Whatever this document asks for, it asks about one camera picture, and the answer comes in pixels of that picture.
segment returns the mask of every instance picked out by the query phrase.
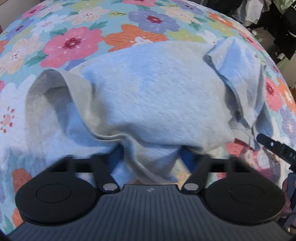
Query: orange flower print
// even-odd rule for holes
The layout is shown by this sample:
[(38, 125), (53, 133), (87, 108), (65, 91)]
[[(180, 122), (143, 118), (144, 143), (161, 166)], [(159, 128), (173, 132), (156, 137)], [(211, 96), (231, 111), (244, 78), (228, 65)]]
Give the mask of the orange flower print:
[(296, 104), (289, 87), (279, 77), (277, 77), (276, 80), (279, 82), (279, 91), (281, 92), (287, 106), (290, 111), (294, 111), (294, 114), (296, 115)]
[(13, 187), (15, 188), (15, 193), (28, 181), (32, 179), (31, 175), (23, 168), (15, 169), (12, 172)]
[(216, 20), (220, 23), (223, 23), (224, 25), (226, 25), (229, 28), (234, 28), (234, 26), (232, 25), (232, 22), (230, 22), (226, 18), (223, 18), (222, 15), (214, 13), (214, 12), (207, 12), (207, 13), (209, 15), (209, 18)]
[(149, 44), (152, 42), (166, 41), (168, 38), (164, 34), (146, 32), (131, 24), (121, 25), (123, 32), (109, 34), (104, 38), (108, 45), (114, 47), (109, 52), (131, 47), (132, 45)]
[(24, 221), (22, 220), (21, 216), (20, 216), (20, 212), (17, 208), (15, 208), (13, 210), (13, 213), (12, 213), (12, 220), (13, 220), (13, 223), (15, 225), (15, 227), (17, 228), (18, 226), (20, 226)]
[(11, 109), (10, 106), (7, 107), (7, 113), (0, 117), (0, 131), (6, 134), (10, 128), (13, 126), (13, 119), (14, 119), (14, 109)]
[(3, 53), (3, 51), (4, 51), (4, 46), (8, 43), (9, 41), (4, 41), (4, 40), (1, 40), (0, 41), (0, 54), (2, 54)]

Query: metal screw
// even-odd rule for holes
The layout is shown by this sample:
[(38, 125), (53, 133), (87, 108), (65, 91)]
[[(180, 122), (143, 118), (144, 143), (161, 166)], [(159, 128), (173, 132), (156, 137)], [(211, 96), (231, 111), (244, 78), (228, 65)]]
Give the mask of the metal screw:
[(195, 184), (195, 183), (186, 183), (184, 185), (184, 188), (187, 190), (187, 191), (196, 191), (198, 189), (198, 185)]
[(103, 186), (103, 189), (106, 190), (106, 191), (114, 191), (117, 189), (117, 185), (114, 184), (114, 183), (106, 183), (104, 186)]

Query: light blue fabric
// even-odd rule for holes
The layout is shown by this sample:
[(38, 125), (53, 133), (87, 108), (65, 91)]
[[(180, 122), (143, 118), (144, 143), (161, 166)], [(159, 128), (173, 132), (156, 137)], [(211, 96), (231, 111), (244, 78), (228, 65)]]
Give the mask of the light blue fabric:
[(238, 139), (259, 149), (254, 136), (273, 135), (266, 104), (266, 66), (249, 46), (235, 37), (219, 40), (205, 59), (234, 93), (235, 101), (228, 100), (228, 107), (239, 113), (229, 123), (231, 128)]
[(63, 152), (81, 157), (121, 143), (125, 163), (115, 169), (117, 181), (131, 173), (143, 183), (176, 181), (170, 173), (181, 146), (209, 152), (234, 138), (249, 139), (231, 130), (237, 105), (229, 108), (233, 100), (225, 98), (232, 91), (204, 61), (213, 46), (135, 46), (83, 63), (84, 78), (44, 71), (26, 97), (28, 148), (47, 162)]

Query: round black pad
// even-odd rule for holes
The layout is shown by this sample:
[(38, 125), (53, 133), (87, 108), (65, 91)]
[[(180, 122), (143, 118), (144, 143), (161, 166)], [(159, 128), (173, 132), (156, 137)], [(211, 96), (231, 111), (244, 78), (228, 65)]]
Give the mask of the round black pad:
[(260, 174), (232, 173), (207, 188), (205, 201), (225, 220), (255, 225), (279, 217), (285, 197), (277, 186)]
[(91, 184), (65, 172), (36, 176), (15, 196), (24, 220), (47, 225), (67, 223), (85, 215), (96, 200), (97, 192)]

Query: white flower print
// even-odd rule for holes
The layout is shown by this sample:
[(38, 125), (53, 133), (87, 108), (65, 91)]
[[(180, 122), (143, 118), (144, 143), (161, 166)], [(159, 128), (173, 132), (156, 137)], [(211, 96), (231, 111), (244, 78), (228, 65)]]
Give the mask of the white flower print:
[(34, 53), (42, 46), (42, 42), (37, 42), (39, 35), (32, 36), (30, 39), (20, 39), (12, 47), (12, 50), (6, 53), (0, 59), (0, 77), (7, 72), (14, 74), (23, 65), (27, 55)]
[(103, 9), (102, 7), (85, 8), (81, 9), (78, 14), (67, 17), (65, 20), (71, 21), (73, 25), (78, 25), (85, 22), (93, 22), (98, 20), (101, 15), (109, 12), (109, 9)]
[(0, 95), (0, 168), (7, 170), (9, 149), (27, 152), (25, 98), (35, 75), (28, 76), (18, 88), (8, 83)]
[(200, 21), (194, 18), (194, 14), (191, 12), (183, 11), (179, 7), (160, 7), (165, 10), (165, 14), (176, 17), (185, 23), (195, 22), (198, 24), (202, 24)]
[(60, 9), (62, 9), (62, 8), (63, 8), (62, 3), (60, 3), (60, 2), (55, 3), (55, 4), (53, 4), (52, 6), (43, 9), (43, 10), (38, 14), (38, 17), (40, 17), (40, 18), (45, 17), (45, 16), (46, 16), (47, 14), (49, 14), (50, 12), (55, 12), (55, 11), (60, 10)]
[(260, 149), (257, 154), (257, 162), (263, 169), (270, 168), (269, 158), (263, 149)]
[(289, 102), (293, 102), (294, 101), (294, 98), (293, 98), (293, 96), (292, 96), (292, 94), (291, 94), (290, 91), (285, 91), (285, 95), (286, 95), (286, 98), (287, 98), (287, 100)]
[(33, 35), (39, 35), (44, 32), (53, 30), (55, 24), (60, 24), (65, 21), (67, 15), (58, 16), (57, 14), (49, 16), (46, 20), (40, 21), (36, 27), (31, 30)]
[(151, 44), (151, 43), (153, 42), (149, 39), (143, 39), (142, 37), (135, 37), (135, 43), (132, 46)]
[(197, 33), (197, 36), (203, 37), (205, 41), (207, 41), (209, 44), (217, 44), (218, 40), (221, 38), (217, 38), (215, 34), (212, 32), (205, 30), (204, 34)]

